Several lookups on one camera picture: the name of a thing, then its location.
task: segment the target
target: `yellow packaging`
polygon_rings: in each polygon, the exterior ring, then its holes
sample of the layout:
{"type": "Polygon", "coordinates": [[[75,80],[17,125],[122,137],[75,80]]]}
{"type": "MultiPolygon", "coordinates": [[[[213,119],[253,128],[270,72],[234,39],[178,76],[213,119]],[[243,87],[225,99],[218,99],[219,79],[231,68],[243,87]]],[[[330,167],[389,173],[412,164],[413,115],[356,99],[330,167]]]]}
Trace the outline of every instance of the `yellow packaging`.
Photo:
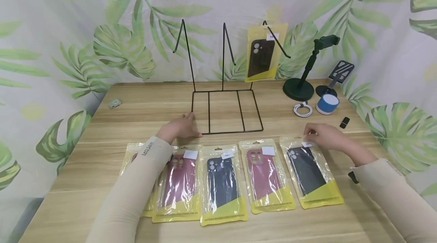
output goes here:
{"type": "Polygon", "coordinates": [[[247,31],[247,67],[245,82],[274,79],[282,51],[271,35],[270,27],[282,45],[287,34],[288,24],[253,25],[247,31]]]}
{"type": "Polygon", "coordinates": [[[279,143],[302,208],[344,203],[325,157],[316,144],[305,142],[300,136],[283,136],[279,143]]]}
{"type": "MultiPolygon", "coordinates": [[[[124,154],[123,164],[121,165],[121,170],[119,176],[121,176],[124,173],[124,170],[130,165],[131,162],[135,159],[138,150],[143,146],[143,142],[133,142],[128,143],[126,148],[126,154],[124,154]]],[[[154,209],[155,209],[155,202],[156,202],[156,188],[157,188],[157,182],[159,180],[156,180],[155,185],[153,185],[152,193],[149,196],[149,199],[147,200],[146,207],[144,208],[142,216],[145,217],[153,217],[154,209]]]]}
{"type": "Polygon", "coordinates": [[[173,157],[158,182],[152,222],[200,219],[199,160],[201,145],[173,146],[173,157]]]}
{"type": "Polygon", "coordinates": [[[252,213],[296,209],[273,139],[239,142],[252,213]]]}
{"type": "Polygon", "coordinates": [[[247,221],[237,145],[205,146],[200,154],[200,225],[247,221]]]}

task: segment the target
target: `white charging cable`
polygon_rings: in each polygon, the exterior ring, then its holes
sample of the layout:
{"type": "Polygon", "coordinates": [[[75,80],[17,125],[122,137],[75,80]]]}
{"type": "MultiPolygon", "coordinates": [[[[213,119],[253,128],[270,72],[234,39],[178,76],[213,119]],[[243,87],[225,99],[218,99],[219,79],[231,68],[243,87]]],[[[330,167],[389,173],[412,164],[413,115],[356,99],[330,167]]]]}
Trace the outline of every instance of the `white charging cable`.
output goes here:
{"type": "Polygon", "coordinates": [[[313,108],[312,108],[311,106],[308,105],[308,101],[305,101],[305,102],[302,102],[301,104],[294,105],[294,109],[293,109],[293,111],[294,111],[294,113],[296,113],[296,115],[298,115],[299,117],[306,118],[306,117],[311,116],[311,114],[313,113],[313,108]],[[310,111],[309,111],[308,113],[305,113],[305,114],[300,114],[300,113],[298,112],[298,108],[300,108],[300,107],[306,107],[306,108],[308,108],[310,111]]]}

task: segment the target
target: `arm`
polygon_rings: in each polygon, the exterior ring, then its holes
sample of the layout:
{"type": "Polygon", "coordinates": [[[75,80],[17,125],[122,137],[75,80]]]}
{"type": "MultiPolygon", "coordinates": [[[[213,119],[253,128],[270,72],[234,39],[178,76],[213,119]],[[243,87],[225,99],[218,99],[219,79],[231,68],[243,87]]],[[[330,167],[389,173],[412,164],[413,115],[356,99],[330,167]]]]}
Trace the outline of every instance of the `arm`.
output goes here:
{"type": "Polygon", "coordinates": [[[437,213],[386,159],[349,139],[330,125],[308,124],[306,139],[341,151],[355,164],[354,173],[367,194],[382,208],[407,243],[437,242],[437,213]]]}
{"type": "Polygon", "coordinates": [[[139,218],[156,178],[170,160],[176,137],[201,137],[193,130],[194,114],[189,113],[164,125],[138,151],[107,195],[86,243],[133,243],[139,218]]]}

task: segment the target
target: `black wire rack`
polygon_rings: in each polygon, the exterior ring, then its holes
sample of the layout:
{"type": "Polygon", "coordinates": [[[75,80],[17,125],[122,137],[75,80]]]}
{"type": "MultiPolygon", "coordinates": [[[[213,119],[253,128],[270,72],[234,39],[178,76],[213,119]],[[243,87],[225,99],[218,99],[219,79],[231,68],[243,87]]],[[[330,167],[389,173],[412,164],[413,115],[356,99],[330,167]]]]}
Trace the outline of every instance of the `black wire rack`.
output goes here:
{"type": "MultiPolygon", "coordinates": [[[[281,48],[282,53],[284,53],[284,55],[287,58],[291,58],[290,56],[287,55],[287,53],[285,53],[284,48],[282,48],[282,45],[279,43],[278,39],[276,38],[276,36],[274,35],[274,33],[270,29],[270,27],[267,27],[267,28],[270,31],[270,33],[272,34],[272,36],[273,36],[274,40],[276,41],[276,43],[279,45],[279,48],[281,48]]],[[[182,29],[184,29],[185,41],[187,42],[187,52],[189,54],[190,68],[191,68],[192,79],[193,79],[193,89],[194,89],[194,91],[192,93],[192,108],[191,108],[191,111],[193,111],[193,107],[194,107],[194,96],[195,96],[195,94],[196,93],[207,93],[208,94],[208,132],[207,133],[202,133],[202,134],[203,135],[212,135],[212,134],[232,134],[232,133],[249,133],[249,132],[261,132],[261,131],[264,131],[264,125],[263,125],[263,122],[262,122],[262,119],[261,119],[261,115],[259,114],[259,109],[258,109],[258,104],[256,103],[255,93],[253,92],[253,89],[252,89],[253,82],[250,84],[250,88],[249,89],[241,89],[241,90],[225,90],[224,89],[224,81],[225,81],[225,38],[228,41],[229,52],[230,52],[230,55],[231,55],[232,63],[233,63],[233,65],[236,65],[235,64],[235,60],[234,60],[234,55],[232,53],[231,42],[230,42],[229,36],[228,36],[228,30],[226,29],[226,23],[223,23],[223,56],[222,56],[222,89],[221,90],[206,90],[206,91],[197,91],[196,90],[196,82],[194,80],[193,63],[192,63],[191,54],[190,54],[189,39],[188,39],[188,36],[187,36],[187,30],[185,28],[185,21],[184,21],[184,19],[182,19],[182,22],[181,22],[181,28],[179,29],[179,35],[178,35],[178,39],[176,40],[176,47],[173,50],[173,53],[175,53],[178,50],[179,40],[181,38],[182,29]],[[259,124],[261,125],[261,129],[246,130],[246,128],[245,128],[244,117],[243,117],[243,112],[242,112],[242,109],[241,109],[241,101],[240,101],[240,96],[239,96],[239,92],[244,92],[244,91],[252,92],[253,101],[255,102],[256,113],[258,114],[258,119],[259,119],[259,124]],[[216,92],[236,92],[237,99],[238,99],[238,106],[239,106],[239,109],[240,109],[241,123],[242,123],[242,126],[243,126],[243,130],[242,131],[211,132],[210,93],[216,93],[216,92]]]]}

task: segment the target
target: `black phone case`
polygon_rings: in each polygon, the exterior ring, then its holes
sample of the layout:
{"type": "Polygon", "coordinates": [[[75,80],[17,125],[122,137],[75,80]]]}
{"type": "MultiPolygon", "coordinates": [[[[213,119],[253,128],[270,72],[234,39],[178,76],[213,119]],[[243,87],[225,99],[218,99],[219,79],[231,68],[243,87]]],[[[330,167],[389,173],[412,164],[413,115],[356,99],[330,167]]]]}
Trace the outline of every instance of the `black phone case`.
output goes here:
{"type": "Polygon", "coordinates": [[[247,77],[263,73],[270,69],[275,41],[265,39],[254,40],[250,50],[250,62],[248,65],[247,77]],[[258,53],[254,53],[255,45],[259,44],[258,53]]]}
{"type": "Polygon", "coordinates": [[[207,161],[209,202],[218,208],[238,198],[237,181],[231,159],[212,158],[207,161]]]}
{"type": "Polygon", "coordinates": [[[304,196],[327,183],[310,148],[290,148],[287,151],[287,156],[299,180],[299,186],[304,196]]]}

